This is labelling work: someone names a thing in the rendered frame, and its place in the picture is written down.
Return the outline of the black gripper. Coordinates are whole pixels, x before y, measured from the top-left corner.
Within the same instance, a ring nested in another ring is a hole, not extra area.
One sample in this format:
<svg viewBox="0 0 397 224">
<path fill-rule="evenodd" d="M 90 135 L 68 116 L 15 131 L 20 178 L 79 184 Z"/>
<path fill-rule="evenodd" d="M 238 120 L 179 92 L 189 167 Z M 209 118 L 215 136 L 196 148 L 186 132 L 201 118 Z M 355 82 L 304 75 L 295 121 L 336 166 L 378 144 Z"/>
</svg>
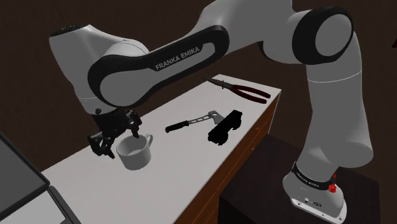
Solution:
<svg viewBox="0 0 397 224">
<path fill-rule="evenodd" d="M 134 110 L 115 109 L 109 113 L 93 115 L 93 119 L 101 132 L 88 136 L 87 140 L 97 156 L 105 155 L 112 159 L 115 158 L 111 151 L 115 137 L 107 136 L 102 132 L 118 132 L 120 135 L 129 130 L 135 138 L 139 138 L 138 131 L 142 121 Z"/>
</svg>

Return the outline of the black-handled grey hatchet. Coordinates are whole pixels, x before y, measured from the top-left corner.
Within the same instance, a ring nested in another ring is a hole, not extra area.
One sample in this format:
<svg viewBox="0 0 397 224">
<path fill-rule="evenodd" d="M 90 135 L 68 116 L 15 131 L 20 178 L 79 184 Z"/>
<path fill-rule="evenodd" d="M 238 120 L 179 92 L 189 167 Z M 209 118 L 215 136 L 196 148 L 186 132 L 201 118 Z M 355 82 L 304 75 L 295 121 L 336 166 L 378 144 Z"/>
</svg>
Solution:
<svg viewBox="0 0 397 224">
<path fill-rule="evenodd" d="M 194 123 L 203 122 L 205 120 L 213 120 L 214 124 L 217 125 L 223 119 L 224 119 L 224 117 L 221 116 L 217 111 L 210 111 L 204 116 L 201 116 L 201 117 L 198 117 L 198 118 L 195 118 L 195 119 L 192 119 L 192 120 L 185 120 L 185 121 L 182 121 L 182 122 L 175 123 L 175 124 L 172 124 L 170 126 L 167 126 L 165 128 L 165 132 L 169 133 L 171 131 L 181 129 L 183 127 L 187 127 L 187 126 L 189 126 L 191 124 L 194 124 Z"/>
</svg>

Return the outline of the black toy car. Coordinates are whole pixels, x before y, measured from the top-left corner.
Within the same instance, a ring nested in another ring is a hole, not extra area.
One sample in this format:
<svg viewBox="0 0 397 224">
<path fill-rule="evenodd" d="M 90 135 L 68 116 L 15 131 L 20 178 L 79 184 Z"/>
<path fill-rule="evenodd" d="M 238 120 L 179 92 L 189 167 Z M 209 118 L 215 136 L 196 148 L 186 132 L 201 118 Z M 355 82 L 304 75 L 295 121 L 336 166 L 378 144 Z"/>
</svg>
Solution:
<svg viewBox="0 0 397 224">
<path fill-rule="evenodd" d="M 218 146 L 223 145 L 228 140 L 228 132 L 230 130 L 237 130 L 240 127 L 242 123 L 241 118 L 242 112 L 233 110 L 208 133 L 207 140 Z"/>
</svg>

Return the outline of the white mug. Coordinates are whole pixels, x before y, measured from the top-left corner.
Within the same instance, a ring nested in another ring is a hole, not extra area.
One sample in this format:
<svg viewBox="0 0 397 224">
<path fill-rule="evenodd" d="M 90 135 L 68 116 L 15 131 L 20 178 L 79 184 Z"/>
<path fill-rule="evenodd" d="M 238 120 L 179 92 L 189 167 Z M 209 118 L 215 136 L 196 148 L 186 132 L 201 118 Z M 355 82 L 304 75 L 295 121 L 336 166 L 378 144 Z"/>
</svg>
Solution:
<svg viewBox="0 0 397 224">
<path fill-rule="evenodd" d="M 122 139 L 116 147 L 116 152 L 123 165 L 130 171 L 142 169 L 151 160 L 150 146 L 153 142 L 151 134 L 129 136 Z"/>
</svg>

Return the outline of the grey laptop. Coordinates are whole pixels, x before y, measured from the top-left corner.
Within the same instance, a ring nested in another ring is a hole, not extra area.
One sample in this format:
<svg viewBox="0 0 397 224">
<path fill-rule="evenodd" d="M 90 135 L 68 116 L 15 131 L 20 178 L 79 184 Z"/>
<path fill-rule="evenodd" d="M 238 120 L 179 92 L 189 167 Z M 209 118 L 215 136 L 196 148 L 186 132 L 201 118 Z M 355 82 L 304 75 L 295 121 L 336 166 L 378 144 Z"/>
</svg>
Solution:
<svg viewBox="0 0 397 224">
<path fill-rule="evenodd" d="M 0 224 L 82 224 L 57 189 L 1 132 Z"/>
</svg>

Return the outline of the brown wooden table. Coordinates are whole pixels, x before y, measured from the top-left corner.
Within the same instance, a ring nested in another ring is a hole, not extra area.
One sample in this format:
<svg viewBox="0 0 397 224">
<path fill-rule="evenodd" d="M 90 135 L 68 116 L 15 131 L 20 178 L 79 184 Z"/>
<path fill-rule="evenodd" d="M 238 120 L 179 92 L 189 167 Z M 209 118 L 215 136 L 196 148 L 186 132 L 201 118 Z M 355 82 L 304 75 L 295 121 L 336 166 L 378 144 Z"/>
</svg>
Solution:
<svg viewBox="0 0 397 224">
<path fill-rule="evenodd" d="M 279 94 L 276 94 L 268 108 L 173 224 L 217 224 L 220 194 L 268 134 L 278 102 Z"/>
</svg>

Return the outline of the red-handled long-nose pliers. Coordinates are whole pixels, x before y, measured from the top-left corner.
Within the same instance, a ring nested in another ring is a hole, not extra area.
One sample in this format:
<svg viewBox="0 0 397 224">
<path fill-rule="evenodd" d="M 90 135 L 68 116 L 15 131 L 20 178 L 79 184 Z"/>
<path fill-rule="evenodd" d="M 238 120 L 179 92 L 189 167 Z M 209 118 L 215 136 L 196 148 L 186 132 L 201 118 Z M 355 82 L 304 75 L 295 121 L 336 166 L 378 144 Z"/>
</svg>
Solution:
<svg viewBox="0 0 397 224">
<path fill-rule="evenodd" d="M 256 88 L 231 84 L 225 82 L 224 80 L 216 80 L 214 78 L 203 78 L 203 79 L 205 81 L 208 81 L 214 85 L 221 87 L 222 89 L 228 89 L 234 94 L 253 102 L 266 104 L 267 100 L 271 98 L 271 95 L 269 93 L 266 93 L 262 90 L 258 90 Z"/>
</svg>

